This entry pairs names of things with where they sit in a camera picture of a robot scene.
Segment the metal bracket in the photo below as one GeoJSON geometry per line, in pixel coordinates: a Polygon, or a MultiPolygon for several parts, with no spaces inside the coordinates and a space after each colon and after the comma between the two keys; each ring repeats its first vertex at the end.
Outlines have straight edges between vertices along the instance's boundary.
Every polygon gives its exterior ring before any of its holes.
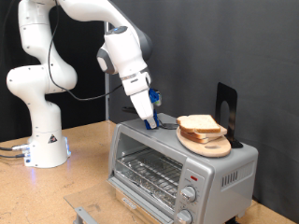
{"type": "Polygon", "coordinates": [[[98,224],[85,210],[83,207],[75,208],[75,212],[77,213],[76,220],[73,224],[83,224],[85,221],[87,224],[98,224]]]}

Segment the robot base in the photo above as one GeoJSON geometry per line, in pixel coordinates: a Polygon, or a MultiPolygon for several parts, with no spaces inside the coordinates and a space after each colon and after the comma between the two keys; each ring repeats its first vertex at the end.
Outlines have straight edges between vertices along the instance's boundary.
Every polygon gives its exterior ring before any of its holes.
{"type": "Polygon", "coordinates": [[[24,158],[25,166],[51,168],[64,164],[70,156],[67,138],[62,131],[33,133],[28,139],[30,153],[24,158]]]}

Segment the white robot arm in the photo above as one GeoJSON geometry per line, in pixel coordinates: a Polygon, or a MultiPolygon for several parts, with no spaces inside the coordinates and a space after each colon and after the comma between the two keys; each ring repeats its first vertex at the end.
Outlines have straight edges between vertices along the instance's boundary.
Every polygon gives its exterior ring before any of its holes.
{"type": "MultiPolygon", "coordinates": [[[[144,60],[150,57],[150,39],[137,29],[108,0],[59,0],[64,11],[78,21],[108,21],[115,27],[106,33],[106,43],[99,50],[98,61],[110,74],[119,73],[123,87],[140,118],[156,127],[153,106],[149,98],[150,72],[144,60]]],[[[53,0],[22,0],[19,3],[19,26],[23,49],[37,57],[41,65],[12,69],[7,75],[9,90],[28,106],[32,121],[32,136],[25,150],[25,165],[49,168],[64,163],[68,146],[62,135],[60,108],[45,100],[45,94],[62,92],[50,80],[48,57],[51,41],[49,12],[53,0]]],[[[52,78],[59,86],[71,90],[77,74],[64,62],[54,46],[50,52],[52,78]]]]}
{"type": "Polygon", "coordinates": [[[120,74],[125,93],[140,118],[157,126],[149,98],[150,71],[144,62],[152,51],[150,38],[140,31],[108,0],[66,0],[60,4],[67,15],[77,21],[108,21],[114,27],[105,34],[105,44],[97,59],[102,70],[120,74]]]}

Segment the blue gripper part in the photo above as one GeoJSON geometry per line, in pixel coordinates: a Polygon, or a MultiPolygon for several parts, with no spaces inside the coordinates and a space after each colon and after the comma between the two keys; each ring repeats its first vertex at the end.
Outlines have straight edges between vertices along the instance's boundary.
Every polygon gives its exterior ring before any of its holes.
{"type": "Polygon", "coordinates": [[[159,101],[159,94],[155,90],[149,89],[149,98],[151,100],[151,103],[153,104],[159,101]]]}
{"type": "MultiPolygon", "coordinates": [[[[153,110],[153,118],[155,119],[156,124],[157,124],[157,128],[158,128],[159,127],[159,120],[158,120],[158,116],[157,116],[157,111],[155,109],[153,110]]],[[[148,130],[151,130],[151,127],[150,127],[148,121],[144,120],[144,123],[146,124],[146,128],[148,130]]]]}

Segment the toast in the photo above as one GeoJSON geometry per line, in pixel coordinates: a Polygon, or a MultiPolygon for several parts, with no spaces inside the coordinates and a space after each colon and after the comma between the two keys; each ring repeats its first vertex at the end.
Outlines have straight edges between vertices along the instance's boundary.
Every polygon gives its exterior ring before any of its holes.
{"type": "Polygon", "coordinates": [[[201,143],[201,144],[205,144],[205,143],[208,143],[210,141],[213,141],[217,138],[219,138],[220,136],[218,137],[209,137],[209,138],[196,138],[196,137],[193,137],[192,135],[190,135],[189,133],[185,133],[183,131],[180,131],[180,135],[183,136],[184,138],[187,138],[193,142],[196,142],[196,143],[201,143]]]}
{"type": "Polygon", "coordinates": [[[204,139],[204,138],[214,138],[214,137],[220,137],[222,135],[227,134],[227,130],[223,128],[221,125],[221,131],[219,133],[188,133],[190,136],[199,138],[199,139],[204,139]]]}
{"type": "Polygon", "coordinates": [[[189,115],[177,118],[179,128],[185,133],[219,133],[221,127],[210,115],[189,115]]]}

